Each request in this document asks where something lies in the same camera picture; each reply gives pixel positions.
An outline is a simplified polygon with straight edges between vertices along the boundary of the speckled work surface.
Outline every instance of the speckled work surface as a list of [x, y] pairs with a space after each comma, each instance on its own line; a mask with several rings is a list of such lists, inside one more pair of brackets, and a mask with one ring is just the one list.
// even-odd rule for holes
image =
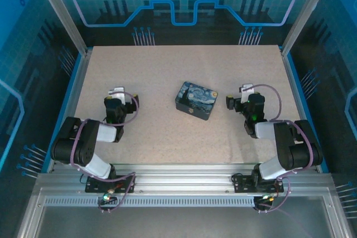
[[[184, 81], [218, 92], [208, 121], [175, 108]], [[108, 90], [125, 86], [138, 94], [137, 119], [119, 143], [97, 143], [109, 163], [256, 163], [276, 155], [275, 143], [252, 139], [244, 117], [226, 108], [226, 95], [243, 83], [269, 84], [280, 93], [281, 118], [298, 119], [278, 46], [106, 46], [94, 47], [75, 116], [102, 120]], [[266, 97], [266, 118], [278, 111], [275, 93]]]

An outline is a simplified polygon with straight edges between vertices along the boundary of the beige tabletop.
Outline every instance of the beige tabletop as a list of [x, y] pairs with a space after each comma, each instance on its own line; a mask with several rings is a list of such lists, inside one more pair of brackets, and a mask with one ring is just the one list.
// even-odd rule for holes
[[[175, 97], [184, 81], [215, 90], [208, 121], [178, 111]], [[257, 163], [276, 155], [271, 140], [252, 139], [244, 117], [228, 110], [226, 95], [242, 84], [269, 84], [282, 98], [282, 119], [298, 119], [278, 46], [106, 46], [94, 47], [75, 116], [103, 120], [108, 90], [124, 86], [138, 94], [137, 119], [124, 127], [119, 143], [97, 142], [109, 163]], [[267, 88], [266, 118], [278, 112]]]

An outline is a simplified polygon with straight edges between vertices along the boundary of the starry night tin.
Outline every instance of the starry night tin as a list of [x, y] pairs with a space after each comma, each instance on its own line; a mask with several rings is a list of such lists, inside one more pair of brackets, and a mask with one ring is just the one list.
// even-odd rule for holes
[[190, 82], [184, 82], [175, 99], [176, 109], [200, 119], [208, 120], [217, 96], [217, 91]]

